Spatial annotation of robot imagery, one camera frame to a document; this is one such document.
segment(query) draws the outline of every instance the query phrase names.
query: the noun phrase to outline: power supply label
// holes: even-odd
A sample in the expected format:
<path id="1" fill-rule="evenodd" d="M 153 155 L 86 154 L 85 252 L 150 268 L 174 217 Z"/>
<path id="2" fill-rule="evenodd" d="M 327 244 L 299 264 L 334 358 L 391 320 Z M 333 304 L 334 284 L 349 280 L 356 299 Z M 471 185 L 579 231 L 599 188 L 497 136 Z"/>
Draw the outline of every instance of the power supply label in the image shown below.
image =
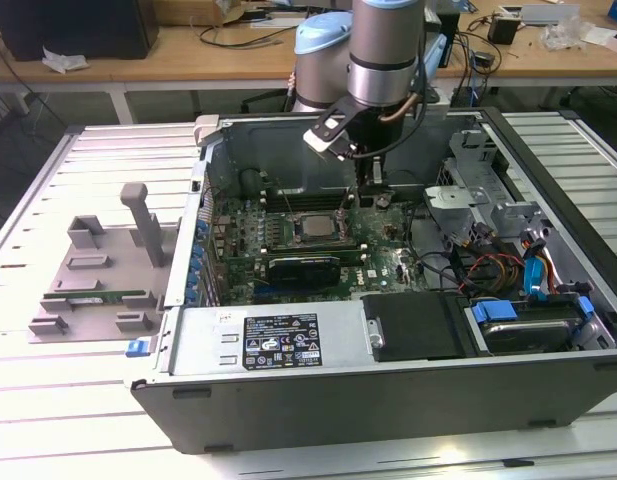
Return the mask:
<path id="1" fill-rule="evenodd" d="M 246 370 L 318 367 L 321 364 L 316 314 L 246 317 L 243 354 Z"/>

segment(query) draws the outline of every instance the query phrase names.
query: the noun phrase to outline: floor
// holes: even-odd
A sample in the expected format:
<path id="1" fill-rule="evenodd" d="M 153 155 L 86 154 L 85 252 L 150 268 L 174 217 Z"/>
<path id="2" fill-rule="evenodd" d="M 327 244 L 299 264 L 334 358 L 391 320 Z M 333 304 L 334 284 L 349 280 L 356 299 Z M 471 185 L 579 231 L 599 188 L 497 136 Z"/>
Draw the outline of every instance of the floor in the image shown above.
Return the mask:
<path id="1" fill-rule="evenodd" d="M 198 95 L 204 113 L 238 113 L 241 101 L 257 93 L 260 92 L 199 92 Z M 543 89 L 533 88 L 500 89 L 496 95 L 489 95 L 484 105 L 496 106 L 504 112 L 536 111 L 544 93 Z M 559 109 L 558 100 L 559 95 L 555 96 L 554 104 L 542 107 Z M 251 112 L 279 111 L 282 101 L 271 99 L 252 104 Z M 195 118 L 187 92 L 136 92 L 130 96 L 130 102 L 141 123 L 185 122 Z M 67 124 L 117 123 L 105 94 L 53 94 L 47 103 Z M 0 124 L 0 228 L 62 136 L 61 124 L 41 107 L 39 101 L 32 101 L 26 117 L 16 118 L 11 114 Z M 572 96 L 571 109 L 617 150 L 616 96 L 596 87 L 581 89 Z"/>

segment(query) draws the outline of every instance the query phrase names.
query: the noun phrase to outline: red wire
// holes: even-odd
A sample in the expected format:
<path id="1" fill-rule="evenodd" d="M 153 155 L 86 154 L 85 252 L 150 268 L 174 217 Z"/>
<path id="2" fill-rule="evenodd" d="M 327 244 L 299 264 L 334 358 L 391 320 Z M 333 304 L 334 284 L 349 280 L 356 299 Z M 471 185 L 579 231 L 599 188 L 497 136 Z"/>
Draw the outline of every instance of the red wire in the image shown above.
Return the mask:
<path id="1" fill-rule="evenodd" d="M 470 276 L 471 272 L 473 272 L 477 266 L 484 261 L 486 258 L 497 258 L 497 257 L 505 257 L 505 258 L 509 258 L 514 260 L 518 265 L 524 267 L 524 263 L 519 260 L 517 257 L 515 257 L 514 255 L 508 255 L 506 253 L 497 253 L 497 254 L 486 254 L 486 255 L 482 255 L 481 257 L 479 257 L 477 259 L 477 261 L 472 265 L 472 267 L 470 267 L 470 270 L 468 270 L 468 274 L 466 275 L 467 277 Z M 459 285 L 459 291 L 461 291 L 464 287 L 466 286 L 465 283 L 462 283 L 461 285 Z"/>

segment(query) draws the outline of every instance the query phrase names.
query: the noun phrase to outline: blue plastic clip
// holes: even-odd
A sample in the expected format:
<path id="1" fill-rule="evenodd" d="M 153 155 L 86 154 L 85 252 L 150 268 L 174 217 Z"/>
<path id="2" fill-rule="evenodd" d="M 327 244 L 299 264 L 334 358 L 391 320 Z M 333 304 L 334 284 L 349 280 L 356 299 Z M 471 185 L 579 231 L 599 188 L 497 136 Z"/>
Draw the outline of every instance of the blue plastic clip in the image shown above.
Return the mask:
<path id="1" fill-rule="evenodd" d="M 204 249 L 201 245 L 192 246 L 192 256 L 195 258 L 201 258 L 204 256 Z"/>
<path id="2" fill-rule="evenodd" d="M 517 312 L 509 300 L 485 300 L 472 307 L 477 323 L 517 320 Z"/>
<path id="3" fill-rule="evenodd" d="M 147 357 L 155 351 L 157 345 L 157 337 L 139 337 L 136 340 L 128 342 L 126 347 L 126 357 L 137 358 Z"/>
<path id="4" fill-rule="evenodd" d="M 579 297 L 577 302 L 579 303 L 579 308 L 581 308 L 581 312 L 584 314 L 584 318 L 586 320 L 590 320 L 595 314 L 594 305 L 590 302 L 588 297 Z"/>
<path id="5" fill-rule="evenodd" d="M 192 288 L 186 289 L 186 291 L 184 292 L 184 297 L 186 300 L 186 305 L 197 302 L 197 292 L 194 291 Z"/>
<path id="6" fill-rule="evenodd" d="M 199 277 L 197 276 L 197 274 L 194 273 L 194 272 L 190 272 L 188 274 L 188 277 L 186 278 L 186 286 L 187 287 L 194 287 L 198 283 L 199 283 Z"/>
<path id="7" fill-rule="evenodd" d="M 208 233 L 208 224 L 199 218 L 197 219 L 197 234 L 201 235 L 204 233 Z"/>
<path id="8" fill-rule="evenodd" d="M 199 270 L 201 270 L 201 262 L 196 259 L 196 258 L 191 258 L 190 259 L 190 268 L 195 271 L 198 272 Z"/>
<path id="9" fill-rule="evenodd" d="M 544 264 L 537 257 L 526 259 L 524 272 L 524 290 L 526 295 L 537 295 L 540 300 L 546 299 L 546 294 L 541 291 L 541 282 L 544 278 Z"/>

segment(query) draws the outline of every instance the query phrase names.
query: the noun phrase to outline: green circuit board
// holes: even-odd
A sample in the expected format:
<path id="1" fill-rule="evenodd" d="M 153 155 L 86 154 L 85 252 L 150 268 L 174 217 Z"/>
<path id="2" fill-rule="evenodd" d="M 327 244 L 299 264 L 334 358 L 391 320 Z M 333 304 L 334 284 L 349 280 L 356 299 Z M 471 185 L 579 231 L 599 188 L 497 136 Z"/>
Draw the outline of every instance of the green circuit board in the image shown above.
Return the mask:
<path id="1" fill-rule="evenodd" d="M 331 216 L 339 225 L 331 237 L 306 239 L 296 225 Z M 214 222 L 217 258 L 227 267 L 222 305 L 337 301 L 369 292 L 424 291 L 403 247 L 404 213 L 400 204 L 387 210 L 356 209 L 269 213 L 259 206 L 228 200 Z M 341 261 L 339 284 L 318 291 L 270 288 L 263 269 L 275 258 L 335 256 Z M 402 275 L 398 275 L 401 266 Z"/>

